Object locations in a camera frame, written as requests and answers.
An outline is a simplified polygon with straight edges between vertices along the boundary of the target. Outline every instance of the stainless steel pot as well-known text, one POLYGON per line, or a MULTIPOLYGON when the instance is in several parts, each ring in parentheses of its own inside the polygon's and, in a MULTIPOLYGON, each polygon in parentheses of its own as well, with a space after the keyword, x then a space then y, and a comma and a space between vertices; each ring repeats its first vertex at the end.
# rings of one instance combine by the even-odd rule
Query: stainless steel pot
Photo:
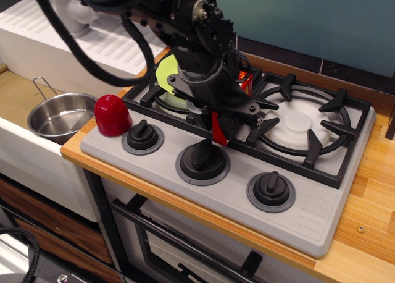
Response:
POLYGON ((94 116, 97 100, 94 96, 86 93, 57 95, 43 77, 33 79, 33 83, 45 99, 31 111, 27 119, 29 129, 34 134, 63 145, 94 116), (43 79, 56 96, 47 99, 36 84, 37 79, 43 79))

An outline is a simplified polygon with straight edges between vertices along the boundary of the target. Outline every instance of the red plastic cup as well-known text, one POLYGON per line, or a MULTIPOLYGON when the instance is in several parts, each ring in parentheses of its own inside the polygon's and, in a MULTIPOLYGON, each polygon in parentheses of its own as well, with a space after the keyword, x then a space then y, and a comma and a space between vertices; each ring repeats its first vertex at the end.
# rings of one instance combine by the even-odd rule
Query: red plastic cup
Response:
POLYGON ((114 95, 99 98, 94 105, 96 124, 102 135, 121 136, 132 126, 132 120, 125 103, 114 95))

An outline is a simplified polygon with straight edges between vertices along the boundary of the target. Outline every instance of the gas stove top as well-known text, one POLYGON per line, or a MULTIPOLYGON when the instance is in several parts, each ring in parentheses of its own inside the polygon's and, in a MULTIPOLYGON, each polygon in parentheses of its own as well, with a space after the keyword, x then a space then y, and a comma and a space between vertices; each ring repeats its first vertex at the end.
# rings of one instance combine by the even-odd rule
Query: gas stove top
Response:
POLYGON ((109 138, 97 127, 81 149, 305 253, 324 256, 376 114, 370 103, 345 90, 324 90, 291 74, 262 77, 255 70, 252 96, 264 118, 260 129, 241 124, 227 146, 211 146, 212 133, 199 116, 152 78, 123 98, 138 125, 134 133, 140 136, 148 125, 158 134, 152 149, 133 152, 135 135, 109 138), (188 172, 190 146, 203 154, 197 161, 210 159, 205 152, 218 153, 222 159, 213 165, 221 171, 209 179, 188 172))

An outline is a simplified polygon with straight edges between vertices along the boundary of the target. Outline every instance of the black cable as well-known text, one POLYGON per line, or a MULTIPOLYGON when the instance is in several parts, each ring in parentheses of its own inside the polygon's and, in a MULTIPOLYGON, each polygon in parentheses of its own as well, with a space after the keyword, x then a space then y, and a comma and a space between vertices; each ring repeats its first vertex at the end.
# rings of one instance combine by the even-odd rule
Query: black cable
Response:
MULTIPOLYGON (((241 51, 238 51, 236 48, 234 48, 230 44, 228 45, 227 51, 229 53, 233 54, 234 56, 238 57, 239 59, 241 59, 242 61, 244 61, 247 64, 247 72, 246 72, 247 74, 246 74, 246 76, 244 76, 242 79, 235 80, 235 82, 242 83, 242 82, 246 81, 249 78, 250 74, 251 74, 251 64, 249 63, 248 58, 241 51)), ((225 67, 223 68, 223 70, 225 71, 225 73, 228 76, 230 76, 229 72, 226 70, 225 67)))
POLYGON ((147 83, 151 74, 154 72, 154 56, 152 51, 145 40, 141 32, 135 27, 129 18, 125 14, 122 15, 122 25, 125 30, 130 34, 130 36, 137 42, 141 51, 144 54, 147 64, 147 71, 144 76, 139 78, 124 79, 112 75, 111 73, 105 71, 100 66, 98 66, 92 59, 90 59, 85 52, 79 47, 72 35, 62 23, 60 18, 56 15, 54 9, 52 8, 49 0, 36 0, 40 8, 43 10, 45 16, 48 18, 51 25, 54 27, 55 31, 63 39, 66 45, 71 50, 72 54, 79 61, 79 63, 93 76, 97 79, 106 82, 110 85, 116 87, 127 87, 130 85, 137 85, 141 83, 147 83))
POLYGON ((1 227, 0 228, 0 235, 1 234, 18 234, 26 236, 31 244, 33 245, 33 259, 31 260, 31 264, 29 266, 29 270, 27 271, 25 277, 23 278, 21 283, 30 283, 33 279, 33 275, 36 271, 37 264, 38 264, 38 255, 40 246, 38 245, 38 241, 36 237, 26 229, 21 229, 19 227, 1 227))

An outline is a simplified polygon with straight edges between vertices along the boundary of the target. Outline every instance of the burner grate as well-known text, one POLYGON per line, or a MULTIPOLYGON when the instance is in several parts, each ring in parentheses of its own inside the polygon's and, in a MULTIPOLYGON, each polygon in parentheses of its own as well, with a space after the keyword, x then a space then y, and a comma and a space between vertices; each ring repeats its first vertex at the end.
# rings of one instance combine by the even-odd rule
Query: burner grate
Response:
MULTIPOLYGON (((325 120, 321 122, 322 126, 339 136, 337 140, 328 146, 322 146, 314 132, 309 130, 308 149, 295 150, 281 146, 269 139, 266 135, 268 131, 279 123, 279 120, 268 119, 263 121, 259 129, 251 129, 249 127, 249 135, 246 136, 246 138, 242 140, 240 140, 240 138, 235 138, 229 142, 227 147, 330 187, 340 188, 359 133, 370 109, 370 103, 348 96, 347 91, 343 89, 338 90, 338 92, 333 92, 307 83, 298 82, 296 76, 293 74, 288 74, 284 77, 267 72, 262 77, 262 71, 254 69, 252 95, 261 107, 263 115, 265 115, 263 113, 265 110, 269 109, 271 111, 276 111, 278 109, 278 105, 270 101, 271 96, 280 94, 283 100, 292 102, 293 99, 297 98, 297 93, 302 93, 304 98, 307 99, 315 100, 318 98, 320 101, 325 101, 322 102, 322 105, 319 107, 320 112, 338 113, 343 120, 342 124, 325 120), (355 109, 360 113, 357 122, 351 123, 348 113, 350 109, 355 109), (346 148, 347 151, 342 158, 342 163, 337 174, 333 175, 316 168, 315 163, 320 157, 324 154, 332 153, 340 147, 346 148), (304 158, 304 160, 300 162, 294 160, 292 156, 304 158)), ((176 110, 177 113, 187 113, 184 109, 175 109, 173 106, 163 104, 159 99, 159 96, 163 94, 164 90, 158 85, 155 85, 155 80, 152 79, 149 85, 133 87, 123 97, 123 101, 132 111, 147 115, 187 132, 194 133, 202 138, 212 139, 212 133, 210 130, 207 130, 207 124, 199 123, 200 117, 196 117, 194 114, 189 113, 187 118, 181 118, 154 108, 154 103, 161 103, 161 106, 169 111, 176 110), (142 98, 137 98, 145 91, 146 93, 142 98)))

